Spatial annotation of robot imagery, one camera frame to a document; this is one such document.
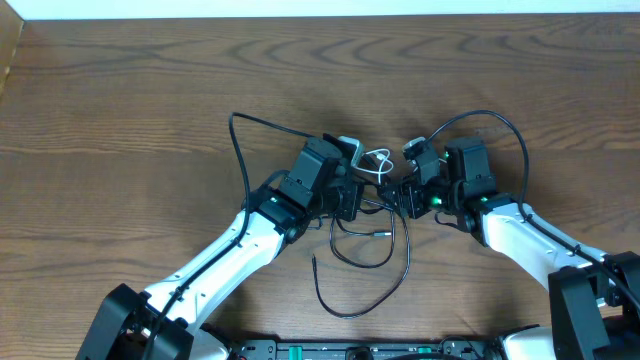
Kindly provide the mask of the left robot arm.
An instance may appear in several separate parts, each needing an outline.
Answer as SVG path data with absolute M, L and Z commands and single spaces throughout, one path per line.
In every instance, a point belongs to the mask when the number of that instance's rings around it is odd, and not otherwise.
M 316 218 L 353 218 L 362 189 L 351 178 L 364 147 L 341 136 L 307 139 L 281 182 L 251 192 L 229 228 L 164 280 L 136 292 L 121 284 L 103 300 L 80 359 L 226 359 L 203 323 L 251 274 L 299 239 Z

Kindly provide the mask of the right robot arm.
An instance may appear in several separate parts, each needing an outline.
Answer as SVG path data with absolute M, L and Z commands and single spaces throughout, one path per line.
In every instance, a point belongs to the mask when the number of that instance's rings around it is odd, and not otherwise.
M 639 257 L 584 245 L 500 193 L 478 138 L 447 143 L 439 155 L 425 138 L 408 142 L 411 175 L 378 195 L 412 219 L 455 217 L 453 227 L 510 258 L 548 292 L 551 324 L 500 336 L 488 359 L 636 359 L 639 356 Z

